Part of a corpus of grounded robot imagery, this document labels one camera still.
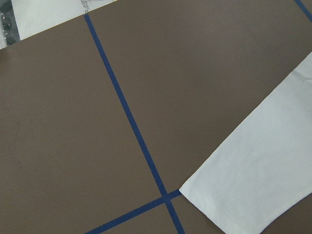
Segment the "brown surface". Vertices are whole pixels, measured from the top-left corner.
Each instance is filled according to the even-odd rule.
[[[83,17],[0,51],[0,233],[78,234],[160,196]]]
[[[312,51],[293,0],[119,0],[90,16],[169,191]],[[0,51],[0,124],[0,233],[84,233],[160,196],[83,17]],[[173,204],[186,234],[223,233]],[[264,233],[311,233],[311,211],[309,196]],[[106,233],[176,231],[161,205]]]
[[[169,191],[312,51],[293,0],[121,0],[90,15]]]
[[[176,229],[164,204],[109,229],[106,234],[174,234]]]

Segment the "blue tape line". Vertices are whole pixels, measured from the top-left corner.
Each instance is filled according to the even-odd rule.
[[[171,193],[168,193],[168,199],[172,200],[177,196],[180,196],[181,192],[179,191],[179,189],[172,191]]]
[[[177,230],[177,233],[178,234],[185,234],[184,230],[183,230],[183,227],[182,227],[182,224],[179,220],[179,217],[177,216],[177,213],[174,209],[174,206],[173,204],[171,203],[171,200],[166,200],[165,201],[165,204],[167,206],[167,209],[169,211],[169,214],[171,216],[171,219],[175,225],[175,229]]]
[[[111,67],[111,65],[110,65],[110,63],[108,61],[108,58],[107,58],[107,56],[105,54],[105,51],[104,51],[104,49],[102,47],[102,44],[101,44],[101,42],[100,42],[100,40],[98,38],[97,32],[96,32],[96,30],[95,30],[95,28],[94,28],[94,26],[92,24],[92,21],[90,19],[90,16],[88,14],[86,14],[86,15],[84,15],[84,18],[85,18],[85,20],[87,22],[87,25],[89,27],[90,33],[91,33],[91,35],[93,37],[93,40],[94,40],[94,42],[96,44],[97,50],[98,50],[98,52],[99,52],[99,54],[100,54],[100,56],[102,58],[102,61],[103,61],[104,66],[105,66],[105,68],[107,70],[107,73],[108,73],[108,75],[109,75],[109,77],[110,77],[110,79],[112,81],[112,84],[113,84],[113,86],[115,88],[115,91],[116,91],[116,93],[118,95],[118,98],[119,98],[119,101],[120,101],[120,103],[122,105],[122,108],[123,108],[124,112],[126,113],[128,121],[129,121],[129,123],[130,123],[130,125],[132,127],[132,130],[133,130],[133,132],[134,132],[134,134],[136,136],[136,139],[137,139],[137,141],[138,141],[138,143],[140,145],[140,148],[141,148],[141,150],[142,150],[142,152],[144,154],[144,157],[145,157],[145,159],[147,161],[147,164],[148,164],[148,166],[149,166],[149,168],[150,168],[150,170],[152,172],[152,175],[153,175],[154,180],[155,180],[155,182],[156,182],[156,184],[158,186],[158,189],[159,189],[159,191],[161,193],[161,196],[163,197],[163,199],[164,199],[164,201],[166,203],[168,212],[169,212],[169,214],[170,214],[170,216],[172,218],[172,221],[173,221],[173,223],[175,225],[175,228],[176,228],[178,234],[185,234],[185,232],[184,232],[184,230],[182,228],[181,222],[180,222],[180,220],[179,220],[179,218],[178,218],[178,216],[176,214],[176,211],[175,211],[175,209],[174,209],[174,207],[173,207],[173,205],[171,203],[171,200],[168,198],[168,193],[167,193],[166,188],[165,188],[165,186],[164,186],[164,184],[163,184],[163,182],[162,182],[162,180],[160,178],[160,175],[158,173],[156,165],[154,164],[154,161],[153,161],[153,159],[151,157],[151,154],[150,154],[150,152],[147,149],[147,146],[145,144],[143,136],[142,136],[142,134],[141,134],[141,132],[140,132],[138,126],[137,126],[137,123],[136,123],[136,121],[135,121],[135,119],[134,119],[134,117],[133,117],[133,115],[131,113],[131,110],[129,108],[129,105],[128,105],[127,101],[126,101],[126,98],[123,95],[121,87],[120,87],[120,85],[119,85],[119,83],[118,83],[118,81],[116,79],[114,71],[113,71],[113,69],[112,69],[112,67]]]
[[[150,203],[145,204],[144,206],[141,206],[141,207],[139,207],[139,208],[137,208],[137,209],[135,209],[129,213],[126,213],[126,214],[108,222],[108,223],[105,223],[102,226],[99,226],[99,227],[87,232],[86,234],[100,234],[100,233],[107,231],[108,229],[111,229],[111,228],[113,228],[113,227],[115,227],[115,226],[117,226],[123,222],[128,221],[131,218],[134,218],[134,217],[136,217],[136,216],[138,216],[138,215],[140,215],[146,211],[149,211],[152,208],[155,208],[156,206],[161,205],[162,203],[164,203],[164,199],[162,197],[160,197],[154,201],[151,201]]]
[[[309,20],[312,22],[312,14],[310,11],[305,7],[305,5],[302,3],[301,0],[294,0],[297,5],[300,7],[300,9],[303,11],[303,13],[309,18]]]
[[[116,79],[116,76],[114,74],[114,71],[113,71],[113,69],[112,69],[112,67],[111,67],[111,65],[110,65],[110,63],[109,63],[109,61],[107,59],[107,56],[106,56],[106,54],[104,52],[104,49],[103,49],[103,47],[101,45],[101,42],[100,42],[99,38],[98,38],[96,30],[95,30],[95,28],[94,28],[94,26],[93,26],[93,24],[91,22],[90,16],[88,14],[86,14],[86,15],[84,15],[84,18],[87,21],[89,30],[90,30],[91,35],[93,37],[93,40],[94,40],[94,42],[95,42],[95,44],[97,46],[97,50],[98,50],[98,52],[99,52],[99,54],[100,54],[100,56],[102,58],[102,61],[103,61],[104,65],[105,65],[105,67],[106,67],[108,75],[111,78],[111,81],[113,83],[115,91],[116,91],[116,93],[117,93],[117,95],[119,97],[120,103],[121,103],[121,105],[123,107],[124,112],[126,113],[128,121],[129,121],[129,123],[130,123],[130,125],[132,127],[132,130],[133,130],[133,132],[134,132],[134,134],[136,136],[136,139],[137,139],[137,141],[138,141],[138,143],[140,145],[140,148],[141,148],[141,150],[142,150],[142,152],[144,154],[144,157],[145,157],[145,159],[147,161],[147,164],[150,167],[150,170],[151,170],[151,172],[153,174],[154,180],[155,180],[155,182],[156,182],[156,184],[157,184],[157,186],[159,188],[159,191],[160,191],[162,196],[165,196],[165,195],[167,195],[167,191],[165,189],[165,186],[164,186],[164,184],[163,184],[163,182],[162,182],[162,180],[160,178],[160,175],[159,175],[159,173],[157,171],[157,168],[156,168],[156,166],[155,166],[155,164],[153,162],[153,159],[152,159],[152,157],[150,155],[150,152],[147,149],[147,146],[146,146],[145,141],[144,141],[144,139],[142,137],[142,134],[141,134],[141,132],[140,132],[138,126],[137,126],[137,123],[136,123],[136,121],[135,121],[135,119],[134,119],[134,117],[133,117],[133,115],[131,113],[131,110],[130,110],[129,105],[128,105],[127,101],[126,101],[126,98],[125,98],[125,96],[122,93],[120,85],[119,85],[119,83],[118,83],[118,81]]]

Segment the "white cloth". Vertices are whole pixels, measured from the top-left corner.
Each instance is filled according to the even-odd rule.
[[[116,0],[12,0],[21,40]]]
[[[180,191],[226,234],[259,234],[312,193],[312,53]]]

